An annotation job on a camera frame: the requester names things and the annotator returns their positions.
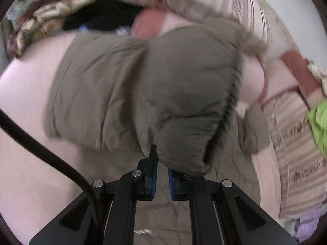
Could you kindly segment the olive green puffer jacket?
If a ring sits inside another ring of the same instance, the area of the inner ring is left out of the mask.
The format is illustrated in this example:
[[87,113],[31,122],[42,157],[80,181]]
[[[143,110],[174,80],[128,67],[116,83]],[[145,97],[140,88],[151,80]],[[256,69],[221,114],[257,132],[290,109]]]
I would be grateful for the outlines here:
[[79,32],[57,68],[44,131],[83,148],[141,151],[193,176],[270,143],[259,106],[237,113],[245,31],[211,19],[153,39]]

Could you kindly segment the black clothing pile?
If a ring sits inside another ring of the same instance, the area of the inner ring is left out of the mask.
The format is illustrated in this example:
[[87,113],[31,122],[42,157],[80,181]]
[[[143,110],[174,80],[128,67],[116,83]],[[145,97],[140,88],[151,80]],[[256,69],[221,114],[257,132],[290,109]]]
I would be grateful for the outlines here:
[[112,32],[119,27],[132,26],[142,10],[143,7],[118,0],[97,0],[68,16],[63,30],[79,29],[84,26],[86,29]]

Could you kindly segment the pink bed sheet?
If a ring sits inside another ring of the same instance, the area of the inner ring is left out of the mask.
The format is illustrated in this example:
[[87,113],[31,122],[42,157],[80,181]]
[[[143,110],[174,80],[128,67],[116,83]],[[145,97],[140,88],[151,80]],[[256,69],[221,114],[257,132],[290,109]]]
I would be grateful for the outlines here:
[[[112,182],[134,170],[141,153],[84,150],[43,131],[48,91],[76,32],[61,33],[32,44],[1,75],[1,109],[38,142],[61,157],[88,182]],[[134,244],[190,244],[187,202],[170,198],[167,169],[158,167],[155,200],[137,205]],[[1,215],[15,237],[29,241],[79,194],[63,174],[1,132]]]

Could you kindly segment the striped floral quilt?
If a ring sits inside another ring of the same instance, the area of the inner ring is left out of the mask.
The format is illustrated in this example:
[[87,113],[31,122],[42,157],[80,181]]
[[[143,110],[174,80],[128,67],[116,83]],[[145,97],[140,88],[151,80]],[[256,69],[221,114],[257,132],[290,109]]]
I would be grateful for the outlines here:
[[317,148],[301,96],[285,92],[263,107],[277,157],[281,218],[297,217],[326,200],[326,160]]

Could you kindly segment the purple cloth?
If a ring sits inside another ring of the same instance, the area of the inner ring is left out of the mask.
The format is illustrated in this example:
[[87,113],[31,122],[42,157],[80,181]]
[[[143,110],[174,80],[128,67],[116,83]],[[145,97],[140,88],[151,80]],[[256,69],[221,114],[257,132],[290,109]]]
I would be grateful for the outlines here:
[[297,234],[295,235],[295,238],[299,244],[308,240],[313,235],[317,229],[320,217],[322,217],[322,215],[325,213],[326,209],[320,207],[312,209],[300,216],[299,227]]

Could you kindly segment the pink bolster with red ends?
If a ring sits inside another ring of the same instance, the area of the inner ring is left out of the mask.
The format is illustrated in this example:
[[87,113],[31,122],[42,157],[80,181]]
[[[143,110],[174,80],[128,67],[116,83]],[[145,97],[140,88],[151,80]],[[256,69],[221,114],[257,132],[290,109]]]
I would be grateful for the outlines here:
[[[174,13],[159,11],[158,9],[144,9],[134,20],[131,36],[141,39],[152,39],[165,33],[185,26],[193,26],[191,22]],[[244,72],[241,85],[240,100],[249,105],[263,104],[268,91],[268,81],[262,61],[257,54],[245,52]]]

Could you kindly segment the lime green cloth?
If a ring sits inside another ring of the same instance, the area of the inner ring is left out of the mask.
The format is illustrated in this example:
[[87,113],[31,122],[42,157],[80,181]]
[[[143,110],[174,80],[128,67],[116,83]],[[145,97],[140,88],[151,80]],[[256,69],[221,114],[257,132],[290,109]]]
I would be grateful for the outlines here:
[[310,110],[307,121],[311,127],[313,137],[317,147],[326,158],[327,146],[327,104],[326,100],[320,102],[316,108]]

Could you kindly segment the brown cream patterned blanket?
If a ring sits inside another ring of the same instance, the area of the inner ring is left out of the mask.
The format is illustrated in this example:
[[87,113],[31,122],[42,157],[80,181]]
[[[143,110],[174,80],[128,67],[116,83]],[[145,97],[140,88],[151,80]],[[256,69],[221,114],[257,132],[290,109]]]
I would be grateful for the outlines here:
[[32,42],[48,37],[63,28],[67,18],[97,0],[37,0],[18,17],[18,26],[6,42],[6,54],[22,56]]

